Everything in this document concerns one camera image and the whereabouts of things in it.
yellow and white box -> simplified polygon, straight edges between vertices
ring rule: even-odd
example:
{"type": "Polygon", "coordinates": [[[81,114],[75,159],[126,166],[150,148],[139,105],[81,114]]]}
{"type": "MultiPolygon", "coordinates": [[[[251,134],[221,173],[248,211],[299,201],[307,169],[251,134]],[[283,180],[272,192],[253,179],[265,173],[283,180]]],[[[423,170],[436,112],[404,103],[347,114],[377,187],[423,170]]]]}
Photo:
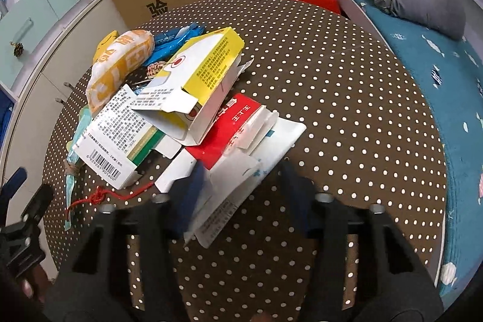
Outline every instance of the yellow and white box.
{"type": "Polygon", "coordinates": [[[131,103],[131,109],[185,146],[199,145],[238,75],[244,41],[232,28],[194,37],[131,103]]]}

pine cone ornament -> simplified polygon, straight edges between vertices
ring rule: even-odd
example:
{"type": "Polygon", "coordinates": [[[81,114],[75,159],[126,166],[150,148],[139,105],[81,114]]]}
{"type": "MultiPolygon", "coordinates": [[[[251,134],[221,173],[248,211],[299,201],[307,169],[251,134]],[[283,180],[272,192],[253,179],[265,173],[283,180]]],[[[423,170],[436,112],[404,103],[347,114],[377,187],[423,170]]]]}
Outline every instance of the pine cone ornament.
{"type": "Polygon", "coordinates": [[[10,42],[10,45],[14,47],[14,56],[20,58],[24,52],[24,45],[22,43],[10,42]]]}

table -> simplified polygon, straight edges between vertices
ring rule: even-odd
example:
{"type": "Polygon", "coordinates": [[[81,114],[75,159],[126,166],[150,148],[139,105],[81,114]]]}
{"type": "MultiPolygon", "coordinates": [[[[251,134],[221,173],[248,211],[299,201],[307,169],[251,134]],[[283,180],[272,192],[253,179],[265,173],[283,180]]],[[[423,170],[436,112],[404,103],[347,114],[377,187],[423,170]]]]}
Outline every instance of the table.
{"type": "MultiPolygon", "coordinates": [[[[192,21],[208,31],[232,26],[245,41],[242,62],[253,58],[254,63],[234,92],[307,125],[287,154],[300,175],[346,204],[384,204],[423,263],[430,264],[441,243],[443,147],[421,91],[394,55],[344,17],[294,0],[207,0],[141,28],[156,34],[192,21]]],[[[137,70],[128,83],[141,81],[145,72],[137,70]]],[[[63,231],[65,146],[86,104],[89,77],[87,72],[62,110],[44,164],[43,181],[56,191],[44,224],[57,267],[97,211],[97,206],[82,205],[75,210],[72,229],[63,231]]],[[[140,167],[140,184],[155,180],[168,164],[151,152],[140,167]]],[[[107,185],[87,167],[81,178],[73,200],[107,185]]],[[[119,207],[143,203],[157,192],[152,188],[119,207]]],[[[275,171],[209,249],[196,241],[186,247],[173,243],[180,290],[193,320],[249,320],[261,310],[277,320],[297,318],[315,247],[291,226],[275,171]]],[[[142,308],[137,238],[129,238],[127,247],[132,301],[142,308]]],[[[355,238],[348,238],[347,259],[344,307],[351,306],[357,282],[355,238]]]]}

metal bolt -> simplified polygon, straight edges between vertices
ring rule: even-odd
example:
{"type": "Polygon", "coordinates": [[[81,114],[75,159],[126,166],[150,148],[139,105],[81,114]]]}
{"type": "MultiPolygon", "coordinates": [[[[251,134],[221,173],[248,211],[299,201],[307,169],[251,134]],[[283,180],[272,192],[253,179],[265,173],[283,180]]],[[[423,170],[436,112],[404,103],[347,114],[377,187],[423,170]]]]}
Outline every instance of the metal bolt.
{"type": "Polygon", "coordinates": [[[170,196],[167,193],[156,194],[153,197],[153,202],[155,204],[163,204],[165,202],[168,202],[169,200],[170,200],[170,196]]]}
{"type": "Polygon", "coordinates": [[[110,214],[116,210],[116,207],[112,204],[103,204],[99,207],[101,213],[110,214]]]}
{"type": "Polygon", "coordinates": [[[381,214],[385,211],[384,206],[381,204],[372,204],[369,206],[369,210],[374,214],[381,214]]]}
{"type": "Polygon", "coordinates": [[[327,193],[317,193],[315,195],[315,200],[324,204],[330,204],[334,200],[334,196],[327,193]]]}

red cord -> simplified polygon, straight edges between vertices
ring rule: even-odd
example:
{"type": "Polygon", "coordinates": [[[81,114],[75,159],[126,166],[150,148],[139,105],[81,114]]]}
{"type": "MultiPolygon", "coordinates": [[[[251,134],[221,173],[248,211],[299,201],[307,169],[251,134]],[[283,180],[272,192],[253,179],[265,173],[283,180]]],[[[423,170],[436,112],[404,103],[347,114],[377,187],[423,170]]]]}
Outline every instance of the red cord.
{"type": "Polygon", "coordinates": [[[136,191],[133,190],[132,194],[128,194],[127,196],[121,196],[112,190],[105,189],[101,186],[97,186],[96,191],[93,192],[93,194],[90,194],[88,198],[78,199],[77,201],[72,202],[71,205],[67,209],[65,209],[65,215],[67,217],[67,215],[69,214],[69,211],[80,204],[88,204],[88,203],[91,203],[93,205],[101,204],[106,198],[107,194],[113,196],[114,198],[120,199],[121,201],[127,201],[131,198],[137,197],[141,193],[144,193],[147,189],[151,188],[152,186],[154,186],[154,182],[149,182],[147,185],[140,187],[136,191]]]}

